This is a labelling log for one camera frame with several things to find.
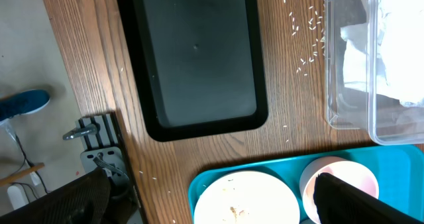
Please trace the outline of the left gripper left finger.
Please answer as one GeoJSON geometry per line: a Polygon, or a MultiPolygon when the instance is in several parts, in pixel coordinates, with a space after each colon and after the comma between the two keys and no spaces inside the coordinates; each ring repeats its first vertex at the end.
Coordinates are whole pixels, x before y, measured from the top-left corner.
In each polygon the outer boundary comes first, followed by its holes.
{"type": "Polygon", "coordinates": [[[101,223],[109,203],[110,181],[104,170],[94,171],[1,216],[1,224],[101,223]]]}

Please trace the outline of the white napkin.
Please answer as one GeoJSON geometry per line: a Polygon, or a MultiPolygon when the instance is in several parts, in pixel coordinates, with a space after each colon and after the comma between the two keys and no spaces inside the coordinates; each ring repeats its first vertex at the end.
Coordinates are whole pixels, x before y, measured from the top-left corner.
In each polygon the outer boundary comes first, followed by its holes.
{"type": "MultiPolygon", "coordinates": [[[[343,80],[366,91],[368,21],[341,28],[343,80]]],[[[423,0],[377,0],[376,92],[404,107],[423,106],[423,0]]]]}

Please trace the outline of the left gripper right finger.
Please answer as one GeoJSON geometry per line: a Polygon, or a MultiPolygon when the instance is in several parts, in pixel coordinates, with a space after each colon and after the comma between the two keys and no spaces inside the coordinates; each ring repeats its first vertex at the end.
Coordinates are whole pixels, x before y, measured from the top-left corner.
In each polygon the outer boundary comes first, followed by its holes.
{"type": "Polygon", "coordinates": [[[313,201],[322,224],[422,224],[330,173],[315,179],[313,201]]]}

